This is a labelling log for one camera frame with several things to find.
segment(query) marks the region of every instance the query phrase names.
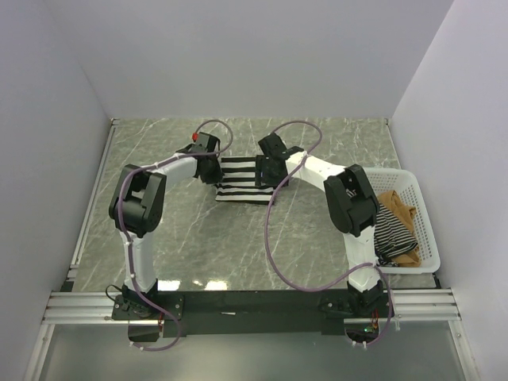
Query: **gray marble surface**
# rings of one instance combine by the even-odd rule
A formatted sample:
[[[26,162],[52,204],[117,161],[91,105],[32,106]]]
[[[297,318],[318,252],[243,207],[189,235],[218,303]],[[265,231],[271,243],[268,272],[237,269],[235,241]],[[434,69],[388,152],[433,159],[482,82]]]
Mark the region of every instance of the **gray marble surface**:
[[[259,154],[257,141],[289,119],[228,118],[235,133],[225,156]],[[399,168],[388,127],[383,119],[308,119],[323,131],[313,154],[334,164]],[[172,155],[190,141],[203,119],[119,120],[103,169],[90,219],[74,291],[103,291],[121,285],[124,256],[121,239],[107,208],[126,164],[151,164]],[[212,124],[205,131],[219,136],[225,129]],[[303,125],[281,133],[287,145],[309,147],[317,134]],[[263,223],[266,206],[216,202],[215,190],[188,179],[166,193],[163,220],[155,232],[154,263],[163,288],[180,290],[284,289],[266,260]],[[281,192],[270,224],[276,263],[303,286],[320,286],[348,268],[344,239],[329,219],[325,195],[293,180]],[[435,287],[431,275],[391,275],[399,288]]]

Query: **laundry basket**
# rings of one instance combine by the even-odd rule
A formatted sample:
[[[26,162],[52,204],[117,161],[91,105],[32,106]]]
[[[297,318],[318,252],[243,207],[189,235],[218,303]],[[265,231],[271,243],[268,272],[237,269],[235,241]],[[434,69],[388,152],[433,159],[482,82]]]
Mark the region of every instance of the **laundry basket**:
[[[430,225],[429,215],[425,208],[423,196],[416,176],[409,171],[392,168],[364,168],[365,173],[376,194],[385,191],[396,191],[406,205],[416,206],[414,216],[414,234],[418,240],[421,258],[420,267],[381,267],[386,274],[422,274],[435,272],[441,265],[437,252],[436,239]]]

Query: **beige garment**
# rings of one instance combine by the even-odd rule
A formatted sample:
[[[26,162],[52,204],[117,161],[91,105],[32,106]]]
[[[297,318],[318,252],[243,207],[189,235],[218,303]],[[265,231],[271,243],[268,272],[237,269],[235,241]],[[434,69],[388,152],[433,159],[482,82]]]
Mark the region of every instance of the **beige garment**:
[[[414,235],[413,218],[417,213],[415,206],[405,205],[395,190],[389,190],[378,196],[381,202],[390,212],[392,212],[400,222]],[[419,247],[392,259],[400,267],[420,267],[421,259],[418,256]]]

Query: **striped cloth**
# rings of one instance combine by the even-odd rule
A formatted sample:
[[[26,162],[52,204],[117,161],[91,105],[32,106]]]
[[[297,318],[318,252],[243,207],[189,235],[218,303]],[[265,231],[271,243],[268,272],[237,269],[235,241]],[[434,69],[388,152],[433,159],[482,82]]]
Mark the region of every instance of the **striped cloth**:
[[[273,187],[255,185],[255,157],[222,157],[222,182],[217,184],[215,200],[226,202],[246,202],[268,205]]]
[[[385,205],[379,204],[374,231],[375,253],[383,266],[396,265],[392,258],[406,254],[418,246],[418,241]]]

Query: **white enclosure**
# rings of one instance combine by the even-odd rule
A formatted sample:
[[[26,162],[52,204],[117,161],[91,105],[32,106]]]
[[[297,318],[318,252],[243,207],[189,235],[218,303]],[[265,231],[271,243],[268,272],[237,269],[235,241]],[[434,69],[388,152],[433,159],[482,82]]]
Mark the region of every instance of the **white enclosure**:
[[[392,118],[482,376],[506,378],[507,18],[503,0],[4,0],[0,379],[65,279],[110,118],[169,116]]]
[[[46,0],[115,117],[390,117],[451,0]]]

